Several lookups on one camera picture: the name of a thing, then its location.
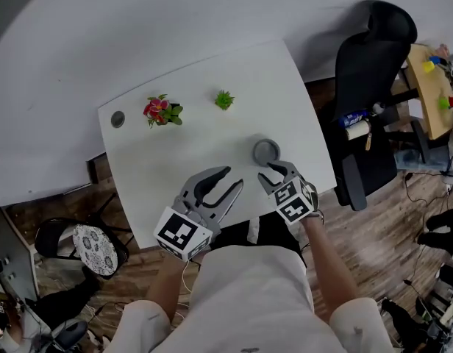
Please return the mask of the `light wooden desk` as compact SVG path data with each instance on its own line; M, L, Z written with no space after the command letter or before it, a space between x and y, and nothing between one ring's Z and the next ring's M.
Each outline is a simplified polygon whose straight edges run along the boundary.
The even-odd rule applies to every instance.
M425 127L431 140L445 135L453 127L451 110L441 110L438 106L440 97L453 96L445 71L439 65L435 65L435 70L426 74L422 67L423 62L429 61L430 56L438 55L436 51L437 48L412 44L406 59L409 85L418 91Z

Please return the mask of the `person's right forearm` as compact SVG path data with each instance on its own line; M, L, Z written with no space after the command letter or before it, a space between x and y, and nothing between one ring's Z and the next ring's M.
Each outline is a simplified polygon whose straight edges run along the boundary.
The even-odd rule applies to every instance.
M301 224L312 252L318 286L326 305L324 321L343 304L360 297L357 283L330 240L319 217L304 218Z

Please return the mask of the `black office chair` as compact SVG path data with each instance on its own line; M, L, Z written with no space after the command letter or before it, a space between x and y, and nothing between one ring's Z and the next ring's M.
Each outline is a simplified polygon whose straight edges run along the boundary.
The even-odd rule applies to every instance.
M335 98L322 130L336 178L335 194L342 206L360 211L367 196L397 175L396 161L385 131L385 123L372 113L379 102L394 106L416 96L409 90L392 96L390 89L417 39L413 19L402 8L386 1L369 4L368 28L352 35L340 46L335 64ZM366 136L347 141L338 119L348 113L367 110L371 124L371 149L365 150Z

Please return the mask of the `grey cabinet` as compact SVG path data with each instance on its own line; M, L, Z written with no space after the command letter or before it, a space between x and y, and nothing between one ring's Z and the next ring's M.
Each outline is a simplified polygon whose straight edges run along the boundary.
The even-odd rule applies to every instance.
M0 283L4 291L23 301L37 301L34 253L3 208L0 208L0 261L3 267Z

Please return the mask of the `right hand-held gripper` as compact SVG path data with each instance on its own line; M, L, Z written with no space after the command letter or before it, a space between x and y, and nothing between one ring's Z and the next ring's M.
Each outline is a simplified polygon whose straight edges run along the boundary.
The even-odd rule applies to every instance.
M286 224L295 224L306 217L319 217L318 191L315 185L308 182L293 163L270 161L267 164L283 176L282 182L273 183L263 173L259 173L257 178L264 191L268 195L273 194L276 211Z

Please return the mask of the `white paper roll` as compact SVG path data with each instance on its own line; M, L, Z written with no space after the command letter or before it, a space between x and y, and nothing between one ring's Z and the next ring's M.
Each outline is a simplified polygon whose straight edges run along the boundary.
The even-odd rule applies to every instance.
M367 119L363 119L345 128L346 139L351 141L368 135L371 132L371 124Z

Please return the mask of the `person's white shirt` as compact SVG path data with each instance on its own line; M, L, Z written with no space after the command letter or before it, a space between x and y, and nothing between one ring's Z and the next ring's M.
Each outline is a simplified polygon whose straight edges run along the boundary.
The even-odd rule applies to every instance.
M314 312L304 263L277 246L228 246L204 256L176 328L152 301L124 308L104 353L395 353L370 298Z

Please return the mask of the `blue packet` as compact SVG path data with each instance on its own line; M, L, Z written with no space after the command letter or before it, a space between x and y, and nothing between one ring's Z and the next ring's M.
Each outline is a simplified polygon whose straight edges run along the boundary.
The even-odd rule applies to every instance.
M362 121L367 116L368 116L367 110L359 110L359 111L356 111L353 113L348 113L348 114L341 116L338 119L338 125L339 125L339 127L345 129L345 128L348 128L348 127Z

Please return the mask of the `small green potted plant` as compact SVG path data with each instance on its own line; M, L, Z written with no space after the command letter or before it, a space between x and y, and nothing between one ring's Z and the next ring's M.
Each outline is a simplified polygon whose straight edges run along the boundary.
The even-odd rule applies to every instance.
M234 103L235 97L229 91L220 90L215 98L215 105L226 111Z

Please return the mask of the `black stool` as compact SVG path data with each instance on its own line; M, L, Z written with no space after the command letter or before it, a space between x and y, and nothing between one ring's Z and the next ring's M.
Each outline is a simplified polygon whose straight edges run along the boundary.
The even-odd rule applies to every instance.
M76 249L73 243L73 231L77 224L84 224L91 227L98 227L108 236L111 242L115 246L115 250L118 255L118 267L117 270L129 259L129 249L126 244L122 243L118 238L118 233L130 233L130 229L124 229L119 227L112 227L105 224L101 218L94 217L88 219L88 221L78 221L71 218L51 218L44 221L39 225L36 236L35 236L35 249L37 253L45 258L61 259L61 260L73 260L81 261L79 255L76 253ZM66 238L70 238L73 244L72 252L64 256L59 253L60 242ZM110 279L112 276L98 276L103 279Z

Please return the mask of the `person's black trousers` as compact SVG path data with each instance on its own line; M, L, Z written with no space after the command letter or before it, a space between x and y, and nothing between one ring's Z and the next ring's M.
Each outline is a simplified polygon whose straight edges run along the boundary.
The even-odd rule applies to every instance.
M278 246L297 253L305 264L299 242L276 212L222 228L210 248L215 250L227 246Z

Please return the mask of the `black bag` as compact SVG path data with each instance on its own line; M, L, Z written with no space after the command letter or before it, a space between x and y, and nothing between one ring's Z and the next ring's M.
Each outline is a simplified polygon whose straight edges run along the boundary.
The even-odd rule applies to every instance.
M82 268L85 280L69 290L39 298L36 302L26 301L27 306L51 329L67 320L76 318L91 297L100 290L101 283L86 266Z

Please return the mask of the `floral patterned round cushion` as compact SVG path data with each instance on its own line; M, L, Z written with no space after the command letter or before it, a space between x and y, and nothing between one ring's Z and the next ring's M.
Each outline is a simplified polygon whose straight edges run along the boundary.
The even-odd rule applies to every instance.
M73 231L73 243L79 258L92 272L106 277L116 272L118 255L102 229L77 224Z

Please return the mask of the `person's left forearm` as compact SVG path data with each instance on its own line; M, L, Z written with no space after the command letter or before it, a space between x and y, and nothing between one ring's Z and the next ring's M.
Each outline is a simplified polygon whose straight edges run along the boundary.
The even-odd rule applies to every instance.
M189 262L165 254L146 295L147 300L163 309L171 326L183 320L190 307L192 290L185 279L189 266Z

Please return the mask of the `grey and blue tape roll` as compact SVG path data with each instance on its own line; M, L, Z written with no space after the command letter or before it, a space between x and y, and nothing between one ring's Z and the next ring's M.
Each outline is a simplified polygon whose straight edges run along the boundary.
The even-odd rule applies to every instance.
M252 149L253 160L260 167L268 167L268 164L279 160L281 151L279 145L268 138L258 140Z

